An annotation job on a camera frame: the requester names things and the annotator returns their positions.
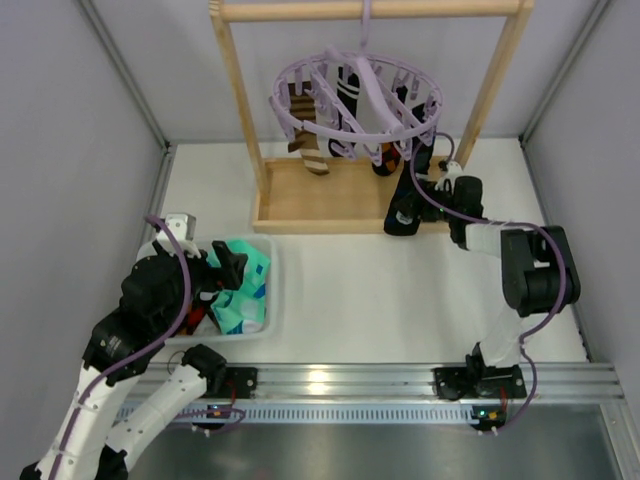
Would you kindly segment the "red orange argyle sock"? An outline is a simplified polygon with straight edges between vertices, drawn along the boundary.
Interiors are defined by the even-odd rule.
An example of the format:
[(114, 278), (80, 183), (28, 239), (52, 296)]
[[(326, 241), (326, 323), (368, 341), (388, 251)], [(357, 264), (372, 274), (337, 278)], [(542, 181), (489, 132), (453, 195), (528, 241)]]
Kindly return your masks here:
[(385, 143), (381, 146), (381, 163), (373, 164), (373, 172), (380, 177), (388, 177), (397, 169), (402, 160), (401, 154), (393, 143)]

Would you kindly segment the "brown striped sock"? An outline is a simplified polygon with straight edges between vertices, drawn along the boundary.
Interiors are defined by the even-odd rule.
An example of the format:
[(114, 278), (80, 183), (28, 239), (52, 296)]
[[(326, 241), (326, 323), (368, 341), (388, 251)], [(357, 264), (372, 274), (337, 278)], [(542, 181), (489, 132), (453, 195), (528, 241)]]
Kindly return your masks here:
[[(311, 88), (310, 81), (304, 81), (300, 91), (296, 90), (294, 82), (288, 84), (289, 98), (291, 101), (290, 113), (297, 120), (311, 123), (316, 122), (315, 101), (306, 92)], [(317, 176), (327, 175), (329, 166), (318, 146), (317, 135), (304, 129), (295, 129), (295, 137), (288, 144), (288, 152), (298, 152), (304, 167)]]

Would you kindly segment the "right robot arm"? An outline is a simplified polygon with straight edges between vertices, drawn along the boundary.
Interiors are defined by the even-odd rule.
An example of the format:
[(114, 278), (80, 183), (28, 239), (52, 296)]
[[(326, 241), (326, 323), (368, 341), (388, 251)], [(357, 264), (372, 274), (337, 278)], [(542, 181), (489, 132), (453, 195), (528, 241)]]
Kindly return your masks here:
[(486, 218), (483, 184), (474, 176), (449, 173), (436, 182), (416, 178), (414, 186), (410, 209), (420, 219), (446, 223), (460, 249), (499, 260), (506, 303), (497, 325), (475, 344), (463, 366), (436, 369), (437, 396), (450, 401), (525, 398), (519, 366), (525, 341), (581, 293), (565, 230)]

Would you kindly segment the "green sock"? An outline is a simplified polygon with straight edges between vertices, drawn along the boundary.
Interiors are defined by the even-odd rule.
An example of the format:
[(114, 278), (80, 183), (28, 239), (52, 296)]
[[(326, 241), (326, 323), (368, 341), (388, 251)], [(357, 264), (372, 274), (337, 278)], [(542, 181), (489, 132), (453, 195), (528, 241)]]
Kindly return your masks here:
[(235, 238), (226, 240), (225, 243), (232, 253), (247, 256), (239, 292), (250, 298), (263, 300), (266, 296), (266, 279), (271, 266), (270, 256), (258, 249), (254, 241)]
[(265, 295), (223, 291), (211, 305), (211, 311), (223, 335), (254, 334), (265, 325)]

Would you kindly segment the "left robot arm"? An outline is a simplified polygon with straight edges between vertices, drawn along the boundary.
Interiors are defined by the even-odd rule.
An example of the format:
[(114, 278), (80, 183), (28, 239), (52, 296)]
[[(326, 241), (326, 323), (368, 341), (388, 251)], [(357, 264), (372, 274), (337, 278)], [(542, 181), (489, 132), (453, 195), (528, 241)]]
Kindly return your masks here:
[(152, 358), (187, 319), (202, 294), (237, 290), (247, 257), (223, 241), (207, 253), (171, 254), (158, 241), (121, 284), (118, 307), (92, 330), (73, 401), (46, 455), (26, 466), (23, 479), (125, 479), (140, 454), (192, 401), (224, 384), (227, 361), (197, 344), (170, 377), (129, 417), (116, 416)]

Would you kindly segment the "black sport sock grey patches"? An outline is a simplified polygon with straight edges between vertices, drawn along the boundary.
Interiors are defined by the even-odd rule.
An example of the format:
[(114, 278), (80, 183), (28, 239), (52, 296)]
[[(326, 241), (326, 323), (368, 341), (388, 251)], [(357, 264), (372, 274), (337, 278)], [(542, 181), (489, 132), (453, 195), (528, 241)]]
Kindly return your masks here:
[(412, 160), (403, 163), (403, 169), (391, 198), (383, 229), (387, 235), (406, 237), (415, 235), (420, 227), (419, 214), (425, 201), (415, 189), (410, 167), (415, 167), (419, 180), (428, 178), (434, 146), (425, 145), (418, 137), (412, 139)]

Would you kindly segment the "purple round clip hanger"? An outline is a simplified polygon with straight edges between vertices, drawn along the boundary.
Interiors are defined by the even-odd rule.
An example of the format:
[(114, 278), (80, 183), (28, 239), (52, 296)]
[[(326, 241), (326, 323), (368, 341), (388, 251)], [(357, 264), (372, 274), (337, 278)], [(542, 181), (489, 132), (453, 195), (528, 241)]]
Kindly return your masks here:
[(289, 143), (298, 134), (312, 134), (350, 160), (360, 146), (376, 166), (385, 144), (405, 161), (434, 144), (442, 89), (419, 68), (367, 51), (371, 17), (372, 3), (365, 1), (356, 51), (328, 46), (287, 66), (274, 80), (269, 104)]

